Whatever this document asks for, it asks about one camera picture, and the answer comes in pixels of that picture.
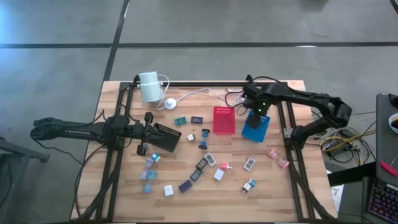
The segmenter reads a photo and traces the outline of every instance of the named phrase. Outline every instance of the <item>wooden tabletop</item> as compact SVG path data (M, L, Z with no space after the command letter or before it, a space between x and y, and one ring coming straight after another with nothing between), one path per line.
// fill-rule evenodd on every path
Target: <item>wooden tabletop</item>
M297 90L305 90L303 81L287 81L289 86ZM96 114L105 111L106 116L114 113L120 82L104 82L99 98ZM170 87L167 98L178 98L197 87ZM221 96L225 96L225 87L213 88ZM235 96L230 95L233 103ZM157 152L161 159L152 169L157 171L157 178L151 182L153 192L142 192L146 180L139 178L145 168L146 157L136 154L138 140L125 148L120 173L118 196L114 210L114 222L289 222L296 221L292 187L288 169L281 169L277 161L267 156L267 152L275 149L285 158L285 147L277 108L269 110L271 122L266 138L262 143L244 139L241 130L247 114L236 114L236 131L233 135L216 135L213 133L213 107L225 106L211 91L191 95L178 102L174 110L156 110L156 105L144 103L139 89L134 89L131 105L131 116L143 121L144 114L154 114L154 123L160 123L182 133L173 153L159 147L149 145L147 156ZM293 104L297 125L311 122L310 107ZM187 124L174 125L174 119L185 116ZM203 124L191 124L191 116L203 117ZM208 150L198 148L199 142L189 142L187 136L200 136L200 130L211 130L208 138ZM96 142L89 143L87 155L99 146ZM202 176L193 182L193 187L181 194L178 186L189 179L195 171L195 165L206 153L212 153L217 164L206 166ZM336 216L325 165L319 147L305 146L303 150L310 188L328 212ZM103 174L106 150L101 149L87 163L83 170L78 189L81 211L90 204L98 193ZM256 163L250 172L243 169L246 160L251 157ZM233 169L225 172L221 181L213 178L222 162L229 162ZM248 193L242 194L243 185L253 178L257 186ZM166 197L164 186L172 185L174 195ZM302 207L305 210L304 196L301 194ZM107 214L108 200L105 200L104 212ZM72 218L76 217L73 209Z

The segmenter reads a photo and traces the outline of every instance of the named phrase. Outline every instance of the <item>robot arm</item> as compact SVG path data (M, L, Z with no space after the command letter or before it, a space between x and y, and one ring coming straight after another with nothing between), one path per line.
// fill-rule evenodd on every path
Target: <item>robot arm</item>
M135 124L128 125L129 120L123 115L115 115L99 123L76 123L62 121L55 118L44 118L34 121L35 128L30 132L34 140L50 140L58 137L84 139L97 141L102 145L124 147L120 140L122 138L141 139L137 153L144 156L146 149L144 143L151 143L156 139L164 137L150 124L153 115L150 112L145 114L145 125L135 120Z
M248 119L248 125L252 128L258 127L260 116L266 115L271 105L276 105L281 101L312 106L323 115L322 118L306 126L297 126L291 132L285 133L290 138L289 145L292 149L303 148L307 138L313 134L327 128L343 128L348 124L351 108L338 97L331 97L326 93L294 90L279 82L258 88L250 75L246 79L251 81L251 84L243 88L243 96L246 98L243 106L254 112L254 115Z

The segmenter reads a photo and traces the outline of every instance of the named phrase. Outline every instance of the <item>red basket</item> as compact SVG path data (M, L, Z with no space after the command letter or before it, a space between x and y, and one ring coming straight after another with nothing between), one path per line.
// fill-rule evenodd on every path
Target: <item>red basket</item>
M213 112L213 132L215 134L235 134L235 110L215 106Z

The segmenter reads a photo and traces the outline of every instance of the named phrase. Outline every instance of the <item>concrete floor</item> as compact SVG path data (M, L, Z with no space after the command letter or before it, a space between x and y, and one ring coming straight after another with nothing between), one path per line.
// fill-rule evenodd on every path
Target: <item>concrete floor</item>
M123 0L0 0L0 44L112 43ZM388 0L132 0L120 43L398 41ZM0 49L0 136L34 149L32 122L93 119L110 48ZM171 80L242 80L248 73L304 80L354 113L397 92L397 47L118 49L110 80L157 70ZM372 114L352 117L351 122ZM364 131L374 118L353 123ZM374 146L374 136L367 137ZM45 142L83 159L86 141ZM32 161L12 223L66 221L79 166L51 151ZM357 165L354 160L345 167Z

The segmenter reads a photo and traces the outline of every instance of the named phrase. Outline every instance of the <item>computer keyboard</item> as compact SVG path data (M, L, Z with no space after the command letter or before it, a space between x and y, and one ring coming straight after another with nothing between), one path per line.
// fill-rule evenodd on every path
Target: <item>computer keyboard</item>
M398 223L398 191L380 182L373 182L368 212L392 223Z

